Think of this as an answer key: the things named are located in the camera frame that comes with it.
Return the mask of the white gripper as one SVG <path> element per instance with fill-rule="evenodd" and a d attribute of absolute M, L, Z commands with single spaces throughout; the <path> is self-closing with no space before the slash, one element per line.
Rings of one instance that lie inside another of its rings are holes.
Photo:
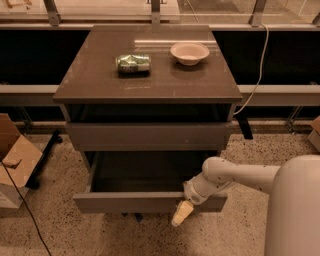
<path fill-rule="evenodd" d="M 204 203 L 219 190 L 219 184 L 209 181 L 202 173 L 183 183 L 184 197 L 173 215 L 171 224 L 178 227 L 194 210 L 193 205 Z"/>

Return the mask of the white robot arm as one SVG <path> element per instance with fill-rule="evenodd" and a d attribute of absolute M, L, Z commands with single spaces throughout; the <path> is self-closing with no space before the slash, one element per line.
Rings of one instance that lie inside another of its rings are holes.
<path fill-rule="evenodd" d="M 184 199 L 171 224 L 179 226 L 196 205 L 232 182 L 269 196 L 265 256 L 320 256 L 320 156 L 303 155 L 281 166 L 244 165 L 210 157 L 183 184 Z"/>

